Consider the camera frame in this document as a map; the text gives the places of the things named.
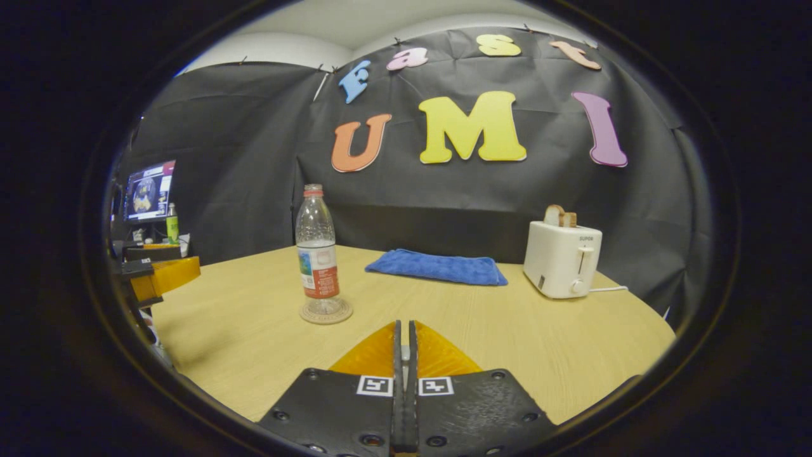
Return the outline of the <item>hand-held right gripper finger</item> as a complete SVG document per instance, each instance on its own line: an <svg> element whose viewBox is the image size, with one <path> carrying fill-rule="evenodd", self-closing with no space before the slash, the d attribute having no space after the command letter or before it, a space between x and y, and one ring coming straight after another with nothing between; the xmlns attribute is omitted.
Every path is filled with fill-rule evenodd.
<svg viewBox="0 0 812 457"><path fill-rule="evenodd" d="M519 455L556 431L507 369L481 369L418 321L409 345L406 435L418 456Z"/></svg>
<svg viewBox="0 0 812 457"><path fill-rule="evenodd" d="M404 399L395 321L362 345L377 350L371 366L305 368L259 420L261 428L317 456L392 456Z"/></svg>

